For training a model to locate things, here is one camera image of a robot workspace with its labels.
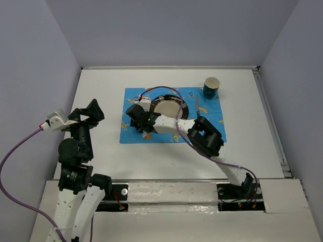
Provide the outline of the black rimmed dinner plate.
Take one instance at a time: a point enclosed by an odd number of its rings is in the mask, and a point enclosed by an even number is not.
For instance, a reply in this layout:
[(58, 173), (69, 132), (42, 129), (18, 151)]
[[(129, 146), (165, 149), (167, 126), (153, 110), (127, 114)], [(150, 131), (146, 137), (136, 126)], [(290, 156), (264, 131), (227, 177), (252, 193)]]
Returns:
[(189, 108), (185, 101), (182, 106), (180, 97), (171, 94), (160, 95), (155, 98), (150, 105), (150, 112), (161, 113), (167, 117), (175, 118), (179, 108), (179, 119), (188, 119)]

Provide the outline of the metal knife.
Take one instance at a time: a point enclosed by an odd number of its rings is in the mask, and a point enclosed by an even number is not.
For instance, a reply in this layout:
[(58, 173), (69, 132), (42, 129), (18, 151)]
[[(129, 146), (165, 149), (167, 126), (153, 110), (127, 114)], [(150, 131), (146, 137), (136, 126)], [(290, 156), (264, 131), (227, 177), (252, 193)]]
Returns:
[(200, 116), (200, 110), (199, 110), (199, 100), (198, 100), (198, 96), (197, 95), (195, 97), (195, 107), (196, 107), (197, 117), (199, 117)]

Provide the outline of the blue space print placemat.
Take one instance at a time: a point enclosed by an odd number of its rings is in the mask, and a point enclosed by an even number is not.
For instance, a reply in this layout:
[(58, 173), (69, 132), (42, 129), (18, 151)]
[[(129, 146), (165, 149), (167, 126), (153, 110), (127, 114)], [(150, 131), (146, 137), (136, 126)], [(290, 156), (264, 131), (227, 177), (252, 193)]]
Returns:
[[(131, 119), (126, 115), (126, 110), (137, 101), (144, 88), (126, 88), (124, 95), (123, 113), (121, 121), (120, 143), (121, 144), (148, 144), (148, 143), (183, 143), (184, 140), (175, 134), (141, 134), (134, 127), (130, 126)], [(180, 93), (183, 101), (189, 108), (188, 119), (196, 119), (195, 97), (198, 96), (200, 115), (205, 117), (222, 134), (222, 140), (227, 141), (221, 101), (219, 95), (213, 99), (206, 99), (203, 96), (202, 88), (199, 87), (178, 87), (175, 90), (158, 88), (144, 94), (151, 101), (160, 95), (171, 94), (178, 96)]]

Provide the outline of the teal mug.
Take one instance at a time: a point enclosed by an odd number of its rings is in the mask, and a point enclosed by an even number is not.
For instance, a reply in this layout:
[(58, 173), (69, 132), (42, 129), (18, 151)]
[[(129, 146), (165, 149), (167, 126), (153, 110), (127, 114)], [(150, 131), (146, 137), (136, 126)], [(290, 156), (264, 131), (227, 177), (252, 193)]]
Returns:
[(203, 96), (207, 99), (212, 99), (218, 94), (218, 89), (220, 87), (219, 79), (215, 77), (208, 77), (203, 86)]

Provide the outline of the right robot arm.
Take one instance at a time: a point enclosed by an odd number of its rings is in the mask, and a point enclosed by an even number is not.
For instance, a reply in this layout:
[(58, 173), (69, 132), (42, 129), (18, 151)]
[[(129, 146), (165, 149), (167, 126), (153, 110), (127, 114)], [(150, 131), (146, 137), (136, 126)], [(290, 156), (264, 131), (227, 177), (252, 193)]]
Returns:
[(256, 198), (258, 180), (255, 174), (248, 168), (219, 158), (220, 149), (224, 145), (222, 134), (205, 117), (199, 116), (195, 120), (176, 119), (145, 111), (138, 104), (130, 106), (126, 115), (131, 119), (131, 126), (138, 131), (179, 135), (198, 154), (217, 164), (232, 185), (236, 197), (253, 194), (253, 198)]

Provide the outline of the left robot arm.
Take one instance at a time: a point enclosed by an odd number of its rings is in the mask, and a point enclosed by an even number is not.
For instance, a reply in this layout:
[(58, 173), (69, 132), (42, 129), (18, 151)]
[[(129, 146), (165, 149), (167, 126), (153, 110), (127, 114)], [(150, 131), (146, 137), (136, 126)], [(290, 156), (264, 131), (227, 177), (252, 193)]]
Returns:
[(98, 205), (112, 193), (111, 177), (94, 174), (93, 167), (88, 165), (94, 158), (90, 129), (103, 119), (96, 99), (69, 115), (59, 109), (47, 117), (49, 129), (71, 135), (58, 147), (61, 165), (58, 200), (53, 217), (55, 224), (47, 241), (83, 241)]

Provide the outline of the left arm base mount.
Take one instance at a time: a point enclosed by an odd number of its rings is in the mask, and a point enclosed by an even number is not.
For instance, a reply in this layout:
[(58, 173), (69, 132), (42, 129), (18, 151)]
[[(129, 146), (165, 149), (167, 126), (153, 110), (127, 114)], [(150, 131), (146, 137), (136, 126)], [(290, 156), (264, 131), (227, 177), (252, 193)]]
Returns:
[(96, 212), (127, 212), (129, 207), (128, 191), (128, 183), (112, 183), (111, 193), (105, 195)]

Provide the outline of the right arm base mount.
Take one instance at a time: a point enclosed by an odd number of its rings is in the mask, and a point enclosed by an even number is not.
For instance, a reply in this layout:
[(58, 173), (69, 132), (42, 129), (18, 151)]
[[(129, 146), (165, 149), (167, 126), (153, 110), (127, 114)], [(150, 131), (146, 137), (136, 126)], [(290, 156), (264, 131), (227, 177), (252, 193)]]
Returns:
[(252, 184), (251, 192), (244, 194), (239, 192), (230, 183), (217, 184), (218, 209), (226, 211), (265, 211), (265, 205), (260, 184), (258, 184), (256, 197), (255, 183)]

